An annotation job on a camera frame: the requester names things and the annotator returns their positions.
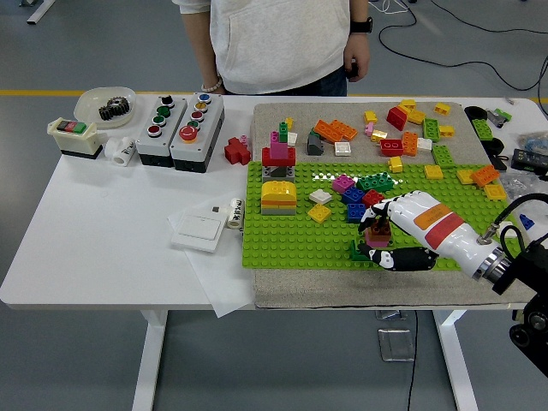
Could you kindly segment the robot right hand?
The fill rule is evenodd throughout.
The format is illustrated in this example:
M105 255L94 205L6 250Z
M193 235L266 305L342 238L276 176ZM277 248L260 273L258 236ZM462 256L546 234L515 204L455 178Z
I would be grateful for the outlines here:
M367 244L358 246L361 253L386 270L427 271L441 256L453 259L474 279L483 277L493 283L498 280L495 267L503 258L499 244L495 241L479 243L476 231L430 194L413 191L372 205L362 217L359 230L365 230L375 221L387 220L420 245L388 251Z

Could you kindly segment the person's left hand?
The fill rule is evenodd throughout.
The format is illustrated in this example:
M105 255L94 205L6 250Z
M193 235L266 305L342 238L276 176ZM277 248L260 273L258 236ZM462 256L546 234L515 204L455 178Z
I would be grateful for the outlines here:
M343 64L349 82L362 80L369 71L370 48L366 33L351 33L343 52Z

